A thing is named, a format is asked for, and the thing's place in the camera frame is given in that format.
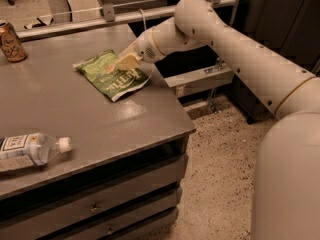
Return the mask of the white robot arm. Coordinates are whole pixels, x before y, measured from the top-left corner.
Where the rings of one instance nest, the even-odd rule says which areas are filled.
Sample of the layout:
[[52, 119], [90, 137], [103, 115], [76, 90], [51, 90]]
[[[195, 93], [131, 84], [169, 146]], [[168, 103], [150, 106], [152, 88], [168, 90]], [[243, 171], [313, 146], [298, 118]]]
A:
[[116, 65], [137, 68], [204, 45], [278, 120], [256, 158], [251, 240], [320, 240], [319, 77], [224, 23], [206, 0], [180, 0]]

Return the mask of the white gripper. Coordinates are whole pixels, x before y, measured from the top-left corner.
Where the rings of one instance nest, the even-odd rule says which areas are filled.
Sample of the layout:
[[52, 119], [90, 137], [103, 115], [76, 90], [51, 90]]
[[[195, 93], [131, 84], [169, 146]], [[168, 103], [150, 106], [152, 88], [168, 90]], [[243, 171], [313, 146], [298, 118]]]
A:
[[141, 61], [155, 63], [164, 58], [163, 53], [158, 49], [154, 40], [153, 30], [148, 29], [140, 34], [135, 42], [118, 54], [115, 66], [119, 70], [130, 70], [138, 68]]

